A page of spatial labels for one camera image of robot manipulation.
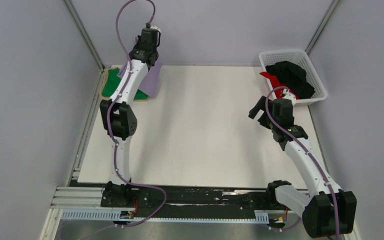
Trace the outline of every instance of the gray floor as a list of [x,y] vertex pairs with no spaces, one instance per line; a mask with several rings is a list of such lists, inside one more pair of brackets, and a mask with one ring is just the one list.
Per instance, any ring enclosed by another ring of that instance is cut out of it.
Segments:
[[[297,220],[291,216],[288,225]],[[109,221],[65,220],[56,240],[78,240],[110,226]],[[145,222],[132,228],[111,228],[88,240],[310,240],[300,223],[296,228],[275,232],[257,224]]]

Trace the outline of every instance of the white table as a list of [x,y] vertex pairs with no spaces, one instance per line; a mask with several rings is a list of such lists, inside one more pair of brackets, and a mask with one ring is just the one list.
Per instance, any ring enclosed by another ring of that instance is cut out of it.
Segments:
[[[135,102],[138,128],[130,146],[134,183],[178,186],[265,188],[287,180],[306,189],[292,160],[272,132],[248,118],[267,95],[260,67],[163,66],[156,99]],[[306,106],[294,108],[321,166],[319,143]],[[107,183],[111,139],[96,114],[79,183]]]

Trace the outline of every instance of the clothes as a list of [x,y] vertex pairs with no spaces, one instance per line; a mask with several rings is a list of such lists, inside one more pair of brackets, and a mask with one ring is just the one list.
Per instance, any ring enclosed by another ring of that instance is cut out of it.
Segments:
[[[270,75],[270,73],[266,72],[266,71],[263,71],[263,72],[260,72],[259,73],[261,76],[265,77],[265,78],[268,78],[270,80],[270,83],[271,83],[271,87],[273,89],[277,88],[277,87],[288,87],[286,84],[283,84],[281,83],[279,80],[278,80],[278,77],[276,76],[273,76],[273,75]],[[292,90],[292,89],[289,89],[289,91],[293,94],[295,94],[295,92]],[[276,95],[276,98],[278,99],[281,99],[282,98],[282,92],[283,92],[283,89],[279,89],[279,90],[276,90],[274,91],[274,94]]]
[[267,65],[265,69],[270,75],[276,76],[280,83],[290,88],[300,99],[310,99],[315,93],[314,87],[307,82],[307,72],[300,66],[280,61]]

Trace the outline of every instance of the plastic basket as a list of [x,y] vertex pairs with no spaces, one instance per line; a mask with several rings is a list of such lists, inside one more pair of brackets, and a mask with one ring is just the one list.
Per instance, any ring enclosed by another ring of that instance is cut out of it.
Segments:
[[[325,100],[328,97],[328,93],[326,92],[325,87],[323,86],[323,83],[319,78],[319,75],[314,69],[314,66],[311,63],[309,56],[305,51],[299,49],[263,51],[259,54],[259,60],[261,62],[261,67],[264,72],[266,72],[267,65],[273,65],[282,61],[289,61],[291,63],[297,64],[307,72],[307,83],[311,84],[314,87],[315,93],[311,98],[296,100],[295,105],[310,105],[317,101]],[[268,78],[266,78],[266,80],[270,90],[273,90],[270,80]],[[271,96],[273,99],[276,99],[276,95],[274,93]]]

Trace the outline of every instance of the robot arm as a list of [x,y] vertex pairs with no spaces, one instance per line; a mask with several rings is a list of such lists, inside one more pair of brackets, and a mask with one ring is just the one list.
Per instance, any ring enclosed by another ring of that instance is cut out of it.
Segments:
[[[147,25],[146,28],[142,29],[136,45],[129,54],[131,65],[127,65],[117,89],[109,100],[102,100],[99,105],[105,130],[108,131],[109,122],[114,138],[118,141],[118,145],[114,142],[111,143],[113,148],[118,148],[116,156],[117,166],[120,168],[118,172],[128,181],[131,180],[129,169],[130,142],[138,125],[138,121],[130,104],[132,104],[142,80],[158,59],[157,47],[160,45],[160,36],[161,31],[156,26]],[[107,112],[115,100],[116,103],[110,110],[108,121]],[[125,185],[116,175],[114,167],[111,167],[109,181],[114,185]]]
[[[294,125],[295,96],[287,91],[283,93],[285,95],[283,98],[269,100],[268,109],[265,106],[266,97],[262,96],[255,107],[249,111],[249,117],[254,119],[260,110],[264,111],[258,122],[272,131],[274,140],[291,158],[307,186],[309,196],[296,190],[291,183],[277,180],[268,184],[269,201],[274,204],[285,205],[300,216],[310,237],[334,235],[333,200],[327,187],[327,185],[331,185],[337,199],[340,233],[351,233],[354,226],[357,199],[351,191],[343,191],[324,169],[319,170],[312,161],[309,154],[313,156],[315,154],[308,136],[301,126]],[[276,123],[297,138],[308,149],[308,152],[305,152],[296,141],[277,128],[270,121],[267,111],[270,112]],[[325,174],[328,182],[324,181],[321,171]]]

